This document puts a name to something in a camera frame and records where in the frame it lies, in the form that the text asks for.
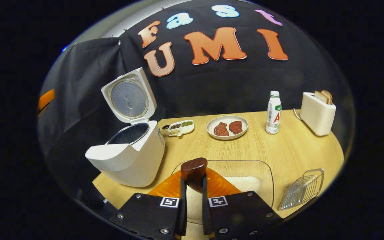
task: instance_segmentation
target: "white rice cooker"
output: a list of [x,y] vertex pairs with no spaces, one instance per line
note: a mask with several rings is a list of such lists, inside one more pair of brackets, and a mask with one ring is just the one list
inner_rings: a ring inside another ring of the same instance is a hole
[[156,121],[149,121],[157,103],[143,68],[133,70],[102,87],[116,117],[130,123],[104,145],[92,146],[85,157],[115,182],[145,187],[154,181],[165,150]]

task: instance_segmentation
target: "table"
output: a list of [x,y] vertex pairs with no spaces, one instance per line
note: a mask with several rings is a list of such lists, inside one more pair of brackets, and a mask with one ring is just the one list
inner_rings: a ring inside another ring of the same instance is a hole
[[[209,121],[224,115],[236,115],[248,121],[247,132],[234,140],[212,138],[207,130]],[[278,211],[286,187],[297,180],[307,170],[323,168],[324,181],[321,193],[331,184],[343,165],[343,151],[335,135],[318,137],[306,124],[297,119],[293,110],[283,110],[279,132],[270,135],[265,132],[266,111],[236,114],[218,114],[196,117],[162,119],[158,126],[192,119],[195,128],[191,133],[179,137],[169,137],[167,130],[162,130],[166,140],[161,166],[155,180],[147,187],[128,187],[118,184],[104,174],[100,174],[93,184],[100,193],[116,208],[122,205],[133,193],[148,193],[183,161],[198,157],[207,160],[258,160],[266,163],[273,177],[273,209],[285,218],[303,205]],[[202,226],[194,223],[187,225],[183,239],[208,239],[202,234]]]

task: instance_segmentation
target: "metal basket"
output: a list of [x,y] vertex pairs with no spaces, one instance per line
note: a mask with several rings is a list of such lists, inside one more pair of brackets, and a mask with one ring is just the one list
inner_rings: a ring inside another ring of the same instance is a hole
[[318,195],[324,181],[324,169],[306,171],[284,191],[278,210],[285,210],[303,204]]

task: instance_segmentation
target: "inner lid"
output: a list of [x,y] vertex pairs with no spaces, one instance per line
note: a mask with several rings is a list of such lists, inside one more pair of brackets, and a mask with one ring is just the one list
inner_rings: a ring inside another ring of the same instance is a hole
[[111,90],[111,100],[116,111],[128,118],[140,117],[146,112],[145,92],[129,79],[114,85]]

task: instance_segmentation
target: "blue letter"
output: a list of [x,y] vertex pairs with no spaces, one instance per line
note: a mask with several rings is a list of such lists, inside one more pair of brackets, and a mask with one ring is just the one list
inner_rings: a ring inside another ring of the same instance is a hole
[[189,17],[189,14],[187,12],[181,12],[177,13],[176,15],[171,16],[169,19],[167,19],[167,28],[172,29],[176,28],[180,25],[186,25],[189,23],[192,23],[193,18]]
[[222,18],[236,18],[239,16],[239,12],[235,11],[235,8],[233,6],[229,5],[214,5],[211,7],[214,11],[216,11],[216,14],[219,17]]

